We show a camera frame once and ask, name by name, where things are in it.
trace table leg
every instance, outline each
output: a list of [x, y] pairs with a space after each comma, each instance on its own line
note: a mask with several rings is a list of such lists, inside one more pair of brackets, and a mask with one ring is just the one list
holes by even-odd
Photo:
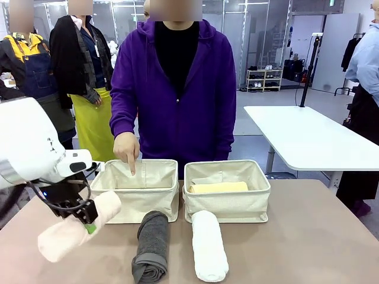
[[336, 192], [343, 172], [333, 172], [329, 181], [329, 189]]
[[268, 150], [267, 164], [266, 164], [266, 174], [272, 172], [272, 165], [274, 164], [275, 150], [270, 146]]

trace yellow folded towel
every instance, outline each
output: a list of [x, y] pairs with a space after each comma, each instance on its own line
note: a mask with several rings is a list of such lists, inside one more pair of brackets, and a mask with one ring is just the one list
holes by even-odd
[[189, 188], [189, 192], [191, 193], [238, 192], [248, 190], [246, 182], [222, 182], [210, 185], [192, 185]]

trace black pole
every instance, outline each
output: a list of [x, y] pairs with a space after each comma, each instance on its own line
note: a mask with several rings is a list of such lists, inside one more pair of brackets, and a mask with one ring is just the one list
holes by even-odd
[[310, 64], [308, 67], [307, 81], [306, 81], [306, 85], [304, 87], [303, 97], [301, 98], [300, 108], [304, 108], [304, 104], [306, 102], [306, 96], [307, 96], [309, 83], [310, 83], [310, 76], [312, 75], [312, 70], [313, 70], [313, 62], [314, 62], [314, 59], [316, 58], [316, 52], [317, 52], [317, 47], [319, 46], [319, 43], [320, 43], [320, 37], [316, 37], [314, 44], [313, 44], [312, 57], [310, 59]]

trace black jacket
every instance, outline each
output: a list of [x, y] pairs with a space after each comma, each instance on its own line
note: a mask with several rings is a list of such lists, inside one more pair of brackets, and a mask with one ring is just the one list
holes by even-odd
[[[45, 43], [47, 47], [49, 46], [46, 40], [42, 40], [42, 42]], [[38, 49], [41, 53], [46, 52], [42, 44], [38, 45]], [[16, 58], [12, 44], [8, 38], [0, 41], [0, 75], [5, 72], [12, 74], [19, 88], [23, 86], [26, 76], [25, 64]], [[0, 96], [4, 99], [14, 99], [25, 95], [18, 89], [7, 88], [4, 82], [0, 80]]]
[[[107, 41], [99, 29], [91, 25], [102, 41], [106, 56], [111, 61], [111, 52]], [[85, 58], [81, 53], [75, 23], [71, 16], [59, 18], [55, 28], [50, 33], [50, 53], [55, 78], [57, 80], [62, 105], [72, 105], [68, 93], [86, 95]], [[111, 78], [107, 78], [107, 89], [111, 89]]]
[[353, 54], [354, 54], [354, 50], [360, 41], [361, 41], [361, 38], [353, 38], [352, 40], [349, 41], [348, 46], [345, 50], [345, 54], [343, 55], [342, 64], [341, 64], [341, 67], [343, 68], [344, 72], [348, 70], [351, 58], [353, 57]]

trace light blue shirt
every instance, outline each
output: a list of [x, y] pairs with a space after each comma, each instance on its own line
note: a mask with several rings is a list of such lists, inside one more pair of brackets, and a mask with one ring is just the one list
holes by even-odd
[[379, 105], [379, 24], [371, 24], [356, 46], [346, 79], [360, 83]]

